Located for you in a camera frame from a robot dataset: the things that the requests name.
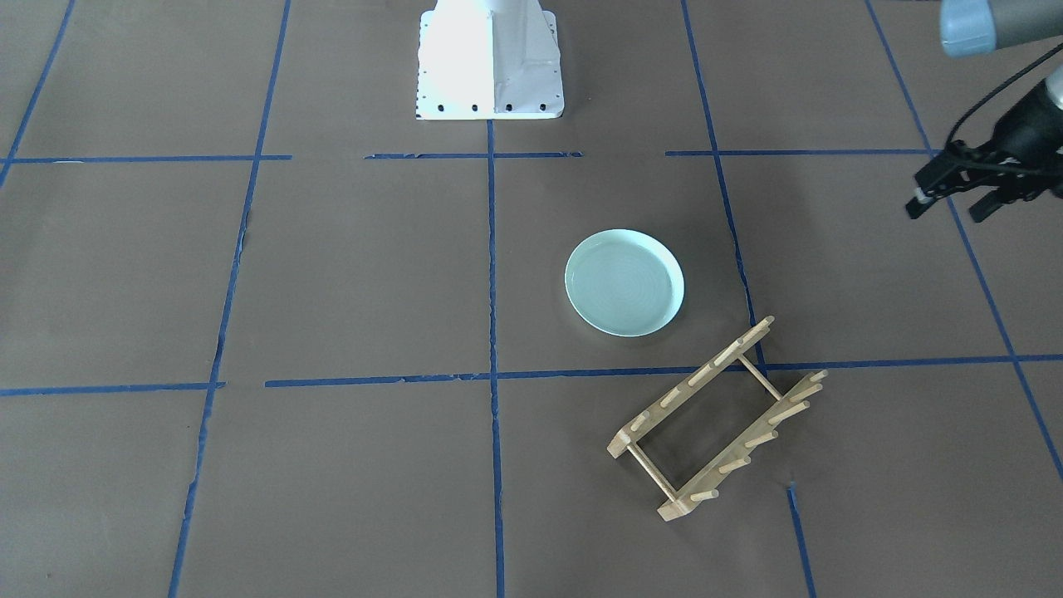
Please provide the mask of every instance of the gray floor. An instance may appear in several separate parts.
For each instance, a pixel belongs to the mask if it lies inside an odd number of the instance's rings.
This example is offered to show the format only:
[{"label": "gray floor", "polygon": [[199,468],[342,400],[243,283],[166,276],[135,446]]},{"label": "gray floor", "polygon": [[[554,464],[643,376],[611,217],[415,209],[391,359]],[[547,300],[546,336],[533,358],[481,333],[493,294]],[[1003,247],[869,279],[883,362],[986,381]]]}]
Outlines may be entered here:
[{"label": "gray floor", "polygon": [[[564,117],[485,124],[412,118],[428,0],[0,2],[0,595],[1059,596],[1063,204],[902,209],[1045,45],[630,4],[546,2]],[[608,227],[687,274],[648,338],[567,304]],[[606,444],[769,314],[827,390],[661,522]],[[675,482],[770,401],[699,398]]]}]

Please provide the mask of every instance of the round plate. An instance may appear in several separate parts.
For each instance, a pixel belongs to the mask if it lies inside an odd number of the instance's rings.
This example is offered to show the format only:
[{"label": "round plate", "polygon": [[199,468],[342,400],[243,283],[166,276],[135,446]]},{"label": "round plate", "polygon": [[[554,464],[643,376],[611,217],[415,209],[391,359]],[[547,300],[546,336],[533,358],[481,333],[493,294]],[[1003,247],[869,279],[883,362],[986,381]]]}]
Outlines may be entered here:
[{"label": "round plate", "polygon": [[564,267],[569,302],[588,324],[617,337],[660,330],[682,304],[679,262],[649,235],[614,228],[587,237]]}]

